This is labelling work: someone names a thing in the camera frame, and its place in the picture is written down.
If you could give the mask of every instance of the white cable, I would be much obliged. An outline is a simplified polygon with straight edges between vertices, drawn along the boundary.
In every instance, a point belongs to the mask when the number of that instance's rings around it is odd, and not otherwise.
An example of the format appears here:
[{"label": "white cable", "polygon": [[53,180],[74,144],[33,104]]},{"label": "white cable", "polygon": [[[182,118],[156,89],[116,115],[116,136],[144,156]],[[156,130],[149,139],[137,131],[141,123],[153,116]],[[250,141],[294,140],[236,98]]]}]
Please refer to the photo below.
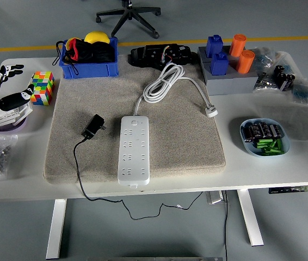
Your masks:
[{"label": "white cable", "polygon": [[191,78],[183,77],[185,71],[183,66],[176,65],[173,63],[168,63],[163,71],[161,72],[159,78],[147,85],[147,87],[143,91],[143,95],[138,99],[136,104],[136,108],[134,110],[134,116],[138,113],[139,103],[141,102],[142,98],[149,103],[156,103],[161,101],[166,94],[169,92],[171,87],[175,84],[176,81],[179,79],[186,79],[194,83],[194,85],[199,90],[202,98],[206,103],[206,114],[208,117],[213,117],[218,114],[217,110],[215,109],[214,105],[212,105],[208,99],[206,98],[204,92],[202,91],[201,87]]}]

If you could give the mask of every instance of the black wire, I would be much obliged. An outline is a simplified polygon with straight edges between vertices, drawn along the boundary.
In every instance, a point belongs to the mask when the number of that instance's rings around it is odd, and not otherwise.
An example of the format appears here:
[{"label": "black wire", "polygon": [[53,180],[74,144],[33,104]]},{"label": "black wire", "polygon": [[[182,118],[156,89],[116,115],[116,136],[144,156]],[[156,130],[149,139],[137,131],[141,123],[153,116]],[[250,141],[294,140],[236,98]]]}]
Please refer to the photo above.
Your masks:
[{"label": "black wire", "polygon": [[225,211],[225,220],[224,220],[224,247],[225,247],[225,260],[228,261],[228,251],[226,248],[226,222],[228,220],[228,195],[226,193],[226,190],[224,191],[225,193],[225,204],[226,204],[226,211]]},{"label": "black wire", "polygon": [[90,198],[86,193],[85,193],[85,190],[83,188],[83,183],[82,183],[82,180],[81,180],[81,177],[80,177],[80,172],[79,172],[79,165],[78,165],[78,161],[77,161],[77,157],[76,157],[76,148],[78,147],[78,145],[80,145],[81,143],[87,141],[87,138],[83,139],[82,141],[78,142],[77,145],[74,147],[73,149],[73,155],[74,155],[74,159],[76,161],[76,165],[77,165],[77,176],[78,176],[78,180],[79,180],[79,184],[80,184],[80,187],[82,189],[82,192],[83,192],[83,195],[84,197],[89,200],[89,201],[97,201],[97,200],[102,200],[102,201],[107,201],[107,202],[111,202],[111,203],[122,203],[122,205],[125,207],[125,209],[127,210],[130,218],[132,220],[141,220],[141,219],[148,219],[148,218],[156,218],[160,215],[161,213],[161,209],[162,207],[167,207],[167,208],[178,208],[178,209],[182,209],[182,210],[188,210],[192,205],[193,203],[201,196],[201,194],[203,193],[203,191],[192,201],[192,203],[189,205],[188,208],[182,208],[182,207],[178,207],[178,206],[170,206],[170,205],[166,205],[164,203],[161,203],[161,206],[159,208],[159,213],[155,216],[143,216],[143,217],[139,217],[139,218],[134,218],[132,215],[131,215],[131,212],[129,210],[129,208],[125,205],[125,202],[123,200],[108,200],[106,198],[101,198],[101,197],[97,197],[97,198]]}]

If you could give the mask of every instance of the table leg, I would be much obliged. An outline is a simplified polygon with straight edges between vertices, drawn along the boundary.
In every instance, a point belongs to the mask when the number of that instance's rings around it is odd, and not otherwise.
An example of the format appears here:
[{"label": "table leg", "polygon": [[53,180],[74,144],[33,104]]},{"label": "table leg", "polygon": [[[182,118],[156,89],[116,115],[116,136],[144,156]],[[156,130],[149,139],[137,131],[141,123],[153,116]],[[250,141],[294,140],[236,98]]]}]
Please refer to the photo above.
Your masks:
[{"label": "table leg", "polygon": [[67,199],[55,200],[52,214],[49,242],[46,259],[57,259],[60,256],[63,223],[65,220]]},{"label": "table leg", "polygon": [[256,214],[254,213],[252,201],[248,189],[238,189],[240,205],[242,208],[243,217],[245,219],[248,236],[251,246],[263,246],[261,231],[258,226]]}]

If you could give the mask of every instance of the plug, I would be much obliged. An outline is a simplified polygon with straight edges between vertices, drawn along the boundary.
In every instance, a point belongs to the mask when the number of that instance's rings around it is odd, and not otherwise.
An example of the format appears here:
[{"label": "plug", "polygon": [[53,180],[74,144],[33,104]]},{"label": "plug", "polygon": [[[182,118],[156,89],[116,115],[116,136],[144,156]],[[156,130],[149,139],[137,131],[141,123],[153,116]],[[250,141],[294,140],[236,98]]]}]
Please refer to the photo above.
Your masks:
[{"label": "plug", "polygon": [[92,119],[91,121],[89,122],[89,124],[85,127],[82,135],[90,140],[93,136],[95,136],[96,132],[99,130],[99,129],[103,129],[105,130],[105,126],[103,126],[104,124],[104,119],[99,116],[98,114],[96,114]]},{"label": "plug", "polygon": [[207,117],[209,118],[215,117],[218,114],[218,111],[214,105],[211,105],[210,107],[206,107],[205,112],[206,112]]}]

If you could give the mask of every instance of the metal bracket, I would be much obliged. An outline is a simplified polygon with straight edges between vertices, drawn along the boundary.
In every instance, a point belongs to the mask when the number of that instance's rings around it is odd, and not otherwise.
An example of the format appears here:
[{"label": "metal bracket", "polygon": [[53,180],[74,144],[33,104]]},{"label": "metal bracket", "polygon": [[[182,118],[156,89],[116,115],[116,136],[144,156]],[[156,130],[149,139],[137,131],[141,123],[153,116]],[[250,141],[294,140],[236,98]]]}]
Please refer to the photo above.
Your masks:
[{"label": "metal bracket", "polygon": [[224,201],[223,193],[221,190],[219,191],[207,191],[206,192],[207,202],[210,205],[215,205]]}]

